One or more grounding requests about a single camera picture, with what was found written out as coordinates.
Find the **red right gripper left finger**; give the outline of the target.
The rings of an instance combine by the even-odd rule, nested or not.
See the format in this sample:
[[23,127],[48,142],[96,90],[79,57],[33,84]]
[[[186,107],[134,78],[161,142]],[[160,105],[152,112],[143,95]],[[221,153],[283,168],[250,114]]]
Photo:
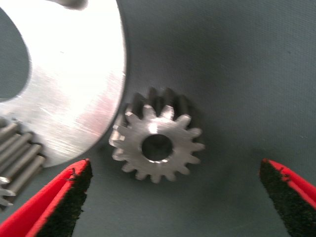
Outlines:
[[92,178],[83,159],[66,167],[0,225],[2,237],[70,237]]

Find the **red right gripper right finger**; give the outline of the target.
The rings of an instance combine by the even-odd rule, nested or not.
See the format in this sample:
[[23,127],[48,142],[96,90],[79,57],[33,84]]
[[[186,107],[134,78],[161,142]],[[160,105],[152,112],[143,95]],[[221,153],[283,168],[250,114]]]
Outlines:
[[316,235],[316,187],[285,165],[264,158],[260,181],[292,237]]

